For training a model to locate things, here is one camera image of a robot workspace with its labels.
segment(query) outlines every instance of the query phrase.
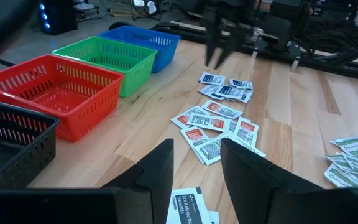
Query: pile of packets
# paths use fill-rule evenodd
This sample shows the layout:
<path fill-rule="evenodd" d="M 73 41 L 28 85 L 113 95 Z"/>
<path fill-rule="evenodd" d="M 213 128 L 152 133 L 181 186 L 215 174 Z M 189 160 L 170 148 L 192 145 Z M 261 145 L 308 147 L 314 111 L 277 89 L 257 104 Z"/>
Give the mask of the pile of packets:
<path fill-rule="evenodd" d="M 252 82 L 230 79 L 230 85 L 225 85 L 224 75 L 213 75 L 204 72 L 200 78 L 200 83 L 208 84 L 200 90 L 200 93 L 207 95 L 215 100 L 240 101 L 248 103 L 254 89 Z"/>
<path fill-rule="evenodd" d="M 358 187 L 358 136 L 331 141 L 344 153 L 326 156 L 333 163 L 324 173 L 336 187 Z"/>
<path fill-rule="evenodd" d="M 201 189 L 175 189 L 171 192 L 167 224 L 219 224 L 219 213 L 208 211 Z"/>
<path fill-rule="evenodd" d="M 209 111 L 220 116 L 211 116 Z M 246 149 L 265 157 L 263 152 L 255 148 L 259 126 L 240 117 L 241 114 L 242 111 L 208 100 L 202 106 L 194 106 L 171 121 L 182 128 L 182 135 L 202 164 L 210 165 L 221 159 L 223 138 L 232 139 Z M 209 138 L 202 128 L 219 131 L 221 134 Z"/>

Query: black metal frame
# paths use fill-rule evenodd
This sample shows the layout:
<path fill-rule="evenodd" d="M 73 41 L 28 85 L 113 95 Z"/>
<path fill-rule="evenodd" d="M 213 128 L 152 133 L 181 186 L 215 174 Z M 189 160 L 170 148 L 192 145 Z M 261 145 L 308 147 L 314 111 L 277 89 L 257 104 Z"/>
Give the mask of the black metal frame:
<path fill-rule="evenodd" d="M 160 32 L 179 35 L 183 40 L 188 40 L 199 44 L 206 43 L 206 32 L 203 30 L 183 27 L 179 26 L 178 24 L 169 22 L 161 22 L 152 29 Z M 217 47 L 224 47 L 228 38 L 229 37 L 226 35 L 221 35 Z M 289 64 L 293 63 L 292 57 L 289 57 L 285 54 L 276 54 L 275 52 L 268 50 L 256 50 L 253 43 L 243 43 L 235 51 L 244 54 L 252 54 L 254 51 L 257 51 L 258 57 L 277 60 Z M 331 57 L 315 56 L 314 58 L 308 58 L 308 56 L 304 56 L 300 59 L 299 66 L 358 79 L 358 62 L 352 61 L 357 56 L 358 49 L 355 49 L 355 51 L 352 52 L 346 52 L 339 54 L 338 56 L 334 55 Z"/>

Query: blue basket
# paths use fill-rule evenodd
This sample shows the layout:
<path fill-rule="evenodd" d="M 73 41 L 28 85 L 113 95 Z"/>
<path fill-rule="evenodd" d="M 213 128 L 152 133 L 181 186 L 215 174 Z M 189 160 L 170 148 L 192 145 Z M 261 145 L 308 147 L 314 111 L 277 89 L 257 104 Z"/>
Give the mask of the blue basket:
<path fill-rule="evenodd" d="M 99 34 L 98 37 L 158 50 L 153 64 L 153 73 L 163 70 L 172 61 L 180 39 L 178 35 L 131 26 L 118 27 Z"/>

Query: packet with red label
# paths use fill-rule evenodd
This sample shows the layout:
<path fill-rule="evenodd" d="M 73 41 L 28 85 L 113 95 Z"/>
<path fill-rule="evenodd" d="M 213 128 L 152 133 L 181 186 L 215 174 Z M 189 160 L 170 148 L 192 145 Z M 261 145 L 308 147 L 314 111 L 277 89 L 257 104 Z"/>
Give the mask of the packet with red label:
<path fill-rule="evenodd" d="M 239 118 L 234 135 L 244 143 L 255 147 L 258 136 L 259 125 L 254 124 L 245 118 Z"/>
<path fill-rule="evenodd" d="M 228 106 L 224 106 L 224 105 L 217 103 L 215 101 L 212 101 L 212 100 L 208 100 L 201 107 L 210 111 L 210 112 L 213 112 L 218 115 L 225 116 L 225 117 L 231 118 L 231 119 L 236 119 L 242 115 L 242 111 L 232 109 Z"/>
<path fill-rule="evenodd" d="M 187 125 L 226 132 L 230 129 L 230 120 L 219 116 L 205 116 L 192 113 L 187 121 Z"/>
<path fill-rule="evenodd" d="M 196 146 L 209 141 L 209 137 L 204 133 L 204 131 L 201 128 L 198 127 L 191 127 L 187 129 L 180 130 L 183 137 L 185 137 L 187 143 L 190 145 L 194 153 L 196 154 L 197 158 L 200 160 L 202 164 L 204 164 L 203 158 L 198 154 L 196 151 Z"/>
<path fill-rule="evenodd" d="M 201 115 L 210 115 L 208 111 L 202 109 L 200 106 L 194 106 L 186 110 L 185 112 L 179 114 L 178 116 L 172 118 L 171 121 L 182 129 L 190 128 L 191 126 L 187 125 L 187 121 L 190 117 L 190 114 L 192 113 L 201 114 Z"/>

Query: green basket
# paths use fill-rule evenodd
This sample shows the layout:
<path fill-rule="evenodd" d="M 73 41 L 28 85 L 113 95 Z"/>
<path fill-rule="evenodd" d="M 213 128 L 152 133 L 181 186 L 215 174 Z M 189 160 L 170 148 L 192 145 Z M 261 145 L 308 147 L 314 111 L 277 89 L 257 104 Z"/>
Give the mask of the green basket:
<path fill-rule="evenodd" d="M 119 95 L 128 97 L 149 78 L 158 50 L 90 37 L 54 50 L 52 53 L 124 75 Z"/>

